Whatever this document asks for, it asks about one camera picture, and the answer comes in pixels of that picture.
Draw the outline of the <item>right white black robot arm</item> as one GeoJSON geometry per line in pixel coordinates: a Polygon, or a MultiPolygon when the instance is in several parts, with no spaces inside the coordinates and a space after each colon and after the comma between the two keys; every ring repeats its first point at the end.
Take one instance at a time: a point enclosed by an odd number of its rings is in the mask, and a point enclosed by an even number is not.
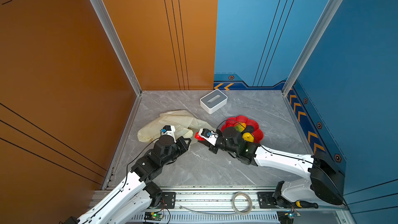
{"type": "Polygon", "coordinates": [[[332,205],[344,203],[345,176],[323,153],[301,155],[274,150],[244,140],[234,127],[223,131],[200,129],[195,137],[213,153],[222,150],[245,165],[276,168],[299,176],[298,180],[277,184],[272,197],[278,207],[318,208],[315,199],[332,205]]]}

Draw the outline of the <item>red yellow long mango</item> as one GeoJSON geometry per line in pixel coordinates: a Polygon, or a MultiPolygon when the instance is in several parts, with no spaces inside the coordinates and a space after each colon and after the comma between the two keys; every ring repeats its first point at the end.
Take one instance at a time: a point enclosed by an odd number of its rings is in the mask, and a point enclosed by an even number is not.
{"type": "Polygon", "coordinates": [[[205,139],[202,138],[202,137],[199,135],[198,132],[195,134],[195,138],[196,138],[198,141],[205,141],[205,139]]]}

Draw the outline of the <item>green yellow papaya fruit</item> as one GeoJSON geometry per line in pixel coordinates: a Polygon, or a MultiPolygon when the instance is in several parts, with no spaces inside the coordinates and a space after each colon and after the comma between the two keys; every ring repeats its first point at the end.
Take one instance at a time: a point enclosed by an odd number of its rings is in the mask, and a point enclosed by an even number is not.
{"type": "Polygon", "coordinates": [[[237,130],[238,132],[244,132],[244,130],[246,129],[247,125],[244,122],[237,122],[234,125],[235,130],[237,130]]]}

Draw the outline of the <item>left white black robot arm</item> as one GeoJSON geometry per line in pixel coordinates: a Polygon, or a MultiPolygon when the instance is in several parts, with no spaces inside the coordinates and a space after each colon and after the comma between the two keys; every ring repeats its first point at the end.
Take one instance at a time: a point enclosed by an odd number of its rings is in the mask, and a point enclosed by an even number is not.
{"type": "Polygon", "coordinates": [[[150,206],[157,206],[162,190],[153,180],[163,167],[189,150],[190,138],[163,134],[152,142],[153,148],[134,159],[126,177],[103,200],[80,217],[69,217],[65,224],[125,224],[150,206]]]}

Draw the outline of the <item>cream plastic bag orange prints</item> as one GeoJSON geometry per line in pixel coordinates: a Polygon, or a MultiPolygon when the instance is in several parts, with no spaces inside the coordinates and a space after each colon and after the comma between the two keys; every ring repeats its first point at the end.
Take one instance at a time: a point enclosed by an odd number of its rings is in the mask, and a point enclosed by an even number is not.
{"type": "Polygon", "coordinates": [[[140,142],[149,143],[160,137],[160,131],[165,125],[173,125],[175,127],[175,137],[194,138],[200,129],[209,129],[215,131],[206,121],[195,118],[186,110],[170,111],[161,113],[160,117],[145,125],[137,133],[140,142]]]}

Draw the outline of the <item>yellow bell pepper fruit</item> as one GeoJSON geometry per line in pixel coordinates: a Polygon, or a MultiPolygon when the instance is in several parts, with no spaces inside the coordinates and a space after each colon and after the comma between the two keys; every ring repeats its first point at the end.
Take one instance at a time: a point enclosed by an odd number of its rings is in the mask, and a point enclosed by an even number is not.
{"type": "Polygon", "coordinates": [[[251,143],[253,143],[255,141],[255,137],[249,132],[246,132],[246,133],[243,134],[243,139],[245,141],[251,142],[251,143]]]}

